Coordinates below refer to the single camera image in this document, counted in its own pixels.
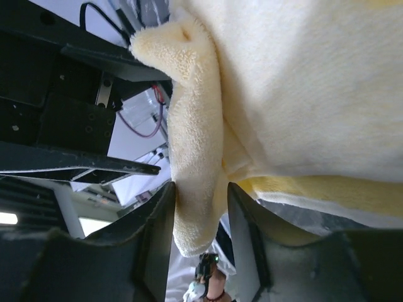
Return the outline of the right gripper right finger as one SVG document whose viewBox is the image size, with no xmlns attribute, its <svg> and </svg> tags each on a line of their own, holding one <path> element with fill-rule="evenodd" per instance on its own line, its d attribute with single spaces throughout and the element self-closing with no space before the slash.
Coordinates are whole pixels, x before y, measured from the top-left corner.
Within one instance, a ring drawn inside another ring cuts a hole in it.
<svg viewBox="0 0 403 302">
<path fill-rule="evenodd" d="M 320 237 L 227 188 L 241 301 L 401 301 L 402 231 Z"/>
</svg>

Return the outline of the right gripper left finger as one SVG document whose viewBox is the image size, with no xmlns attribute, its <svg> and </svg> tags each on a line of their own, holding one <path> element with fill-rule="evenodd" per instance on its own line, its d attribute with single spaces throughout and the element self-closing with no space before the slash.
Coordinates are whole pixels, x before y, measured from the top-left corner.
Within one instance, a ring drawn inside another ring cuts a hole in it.
<svg viewBox="0 0 403 302">
<path fill-rule="evenodd" d="M 164 301 L 176 186 L 84 239 L 1 233 L 2 301 Z"/>
</svg>

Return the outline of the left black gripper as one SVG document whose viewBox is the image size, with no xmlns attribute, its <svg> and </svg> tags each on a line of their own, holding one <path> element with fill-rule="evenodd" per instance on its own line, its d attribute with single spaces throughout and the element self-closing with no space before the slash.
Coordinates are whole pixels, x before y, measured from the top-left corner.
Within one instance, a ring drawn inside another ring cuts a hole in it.
<svg viewBox="0 0 403 302">
<path fill-rule="evenodd" d="M 100 185 L 158 175 L 92 155 L 110 146 L 115 79 L 170 80 L 37 4 L 2 1 L 1 175 Z"/>
</svg>

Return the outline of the yellow towel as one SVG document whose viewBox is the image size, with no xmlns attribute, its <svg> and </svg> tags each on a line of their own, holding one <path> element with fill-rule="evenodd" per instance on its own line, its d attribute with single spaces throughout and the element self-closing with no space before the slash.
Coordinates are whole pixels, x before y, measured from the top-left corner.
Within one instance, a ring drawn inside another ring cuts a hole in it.
<svg viewBox="0 0 403 302">
<path fill-rule="evenodd" d="M 227 185 L 402 227 L 401 1 L 171 1 L 130 51 L 173 80 L 174 240 L 205 251 Z"/>
</svg>

